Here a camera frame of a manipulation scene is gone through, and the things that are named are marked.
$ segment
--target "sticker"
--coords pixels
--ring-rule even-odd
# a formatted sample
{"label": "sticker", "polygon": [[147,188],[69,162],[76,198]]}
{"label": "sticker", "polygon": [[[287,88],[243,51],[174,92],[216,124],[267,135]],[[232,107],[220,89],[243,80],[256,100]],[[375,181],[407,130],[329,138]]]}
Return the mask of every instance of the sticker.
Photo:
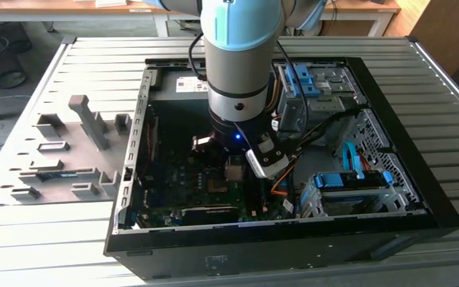
{"label": "sticker", "polygon": [[331,88],[331,85],[327,82],[317,82],[315,86],[318,88]]}
{"label": "sticker", "polygon": [[130,9],[131,13],[150,13],[151,9]]}
{"label": "sticker", "polygon": [[196,77],[180,77],[176,79],[176,92],[192,93],[208,91],[207,82],[200,81]]}
{"label": "sticker", "polygon": [[207,256],[204,258],[204,267],[207,270],[220,270],[226,267],[228,255]]}
{"label": "sticker", "polygon": [[291,204],[291,202],[287,199],[284,199],[284,201],[283,201],[283,207],[286,208],[286,210],[290,213],[294,213],[294,205]]}
{"label": "sticker", "polygon": [[272,130],[279,131],[279,121],[272,120]]}

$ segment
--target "desk leg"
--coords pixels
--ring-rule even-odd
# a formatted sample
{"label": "desk leg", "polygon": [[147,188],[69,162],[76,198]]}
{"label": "desk leg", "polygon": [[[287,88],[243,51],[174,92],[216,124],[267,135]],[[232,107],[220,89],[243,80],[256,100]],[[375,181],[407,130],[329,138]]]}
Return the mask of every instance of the desk leg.
{"label": "desk leg", "polygon": [[158,29],[158,37],[170,37],[170,31],[167,29],[168,16],[164,14],[154,15],[155,28]]}
{"label": "desk leg", "polygon": [[371,26],[369,37],[382,37],[386,32],[389,23],[391,22],[394,13],[381,13],[379,18],[375,20],[375,23]]}

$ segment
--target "wooden desk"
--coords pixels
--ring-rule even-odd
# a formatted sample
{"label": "wooden desk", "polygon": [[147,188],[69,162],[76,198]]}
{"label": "wooden desk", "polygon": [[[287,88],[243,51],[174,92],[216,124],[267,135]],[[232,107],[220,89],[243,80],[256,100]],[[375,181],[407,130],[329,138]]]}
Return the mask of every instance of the wooden desk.
{"label": "wooden desk", "polygon": [[[73,0],[0,0],[0,21],[84,21],[84,20],[155,20],[159,36],[168,36],[167,21],[192,20],[198,17],[168,12],[139,2],[127,6],[96,8],[94,2]],[[382,36],[393,15],[401,11],[394,0],[385,5],[370,0],[337,0],[338,20],[373,20],[369,36]],[[334,7],[326,7],[322,20],[331,20]]]}

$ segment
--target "floor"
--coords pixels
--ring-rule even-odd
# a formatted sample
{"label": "floor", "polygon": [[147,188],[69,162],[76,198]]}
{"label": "floor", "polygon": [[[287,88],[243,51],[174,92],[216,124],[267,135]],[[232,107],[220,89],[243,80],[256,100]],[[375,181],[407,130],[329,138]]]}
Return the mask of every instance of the floor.
{"label": "floor", "polygon": [[[25,23],[25,29],[33,43],[33,49],[20,54],[19,60],[28,73],[28,80],[17,88],[0,90],[0,97],[32,95],[64,35],[80,37],[158,35],[155,24],[151,20],[132,22],[56,22],[55,33],[48,33],[43,24],[36,22]],[[170,33],[171,36],[192,36],[192,32],[180,30],[175,22],[170,23]],[[454,79],[459,85],[459,70]],[[12,98],[0,101],[0,144],[5,142],[25,104],[27,98]]]}

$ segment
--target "gray block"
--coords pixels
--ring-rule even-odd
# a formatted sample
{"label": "gray block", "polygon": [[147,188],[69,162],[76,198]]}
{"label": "gray block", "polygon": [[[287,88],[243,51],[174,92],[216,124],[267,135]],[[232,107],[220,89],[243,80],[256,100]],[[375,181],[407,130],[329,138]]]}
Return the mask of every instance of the gray block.
{"label": "gray block", "polygon": [[51,151],[68,151],[71,146],[68,142],[59,141],[59,142],[44,142],[39,144],[37,150],[39,152],[51,152]]}
{"label": "gray block", "polygon": [[98,182],[100,178],[100,171],[96,167],[87,167],[86,169],[77,169],[77,177],[90,182]]}
{"label": "gray block", "polygon": [[63,126],[63,122],[56,114],[40,114],[33,125],[45,138],[59,138],[57,128]]}
{"label": "gray block", "polygon": [[90,110],[88,102],[90,99],[84,94],[76,94],[71,97],[68,106],[79,114],[86,134],[92,138],[98,148],[104,150],[108,148],[110,143],[108,139],[104,137],[104,131],[100,128],[100,123],[96,121]]}
{"label": "gray block", "polygon": [[36,174],[36,172],[21,172],[19,174],[19,179],[27,185],[41,184],[44,182],[44,180],[40,178],[40,176]]}
{"label": "gray block", "polygon": [[128,114],[118,114],[115,117],[115,129],[119,135],[128,135],[132,128],[132,118]]}
{"label": "gray block", "polygon": [[120,181],[122,181],[122,176],[118,170],[115,171],[112,180],[110,179],[106,172],[102,172],[99,186],[104,189],[107,195],[111,196],[112,198],[115,198],[116,196],[116,192],[120,187]]}
{"label": "gray block", "polygon": [[64,166],[63,162],[60,160],[45,160],[39,163],[35,161],[29,164],[29,169],[35,169],[37,171],[43,170],[59,170]]}
{"label": "gray block", "polygon": [[11,196],[19,201],[35,200],[40,197],[40,192],[33,187],[13,188]]}
{"label": "gray block", "polygon": [[82,199],[90,199],[92,197],[96,197],[100,193],[91,182],[86,184],[72,184],[71,191],[73,192],[76,197]]}

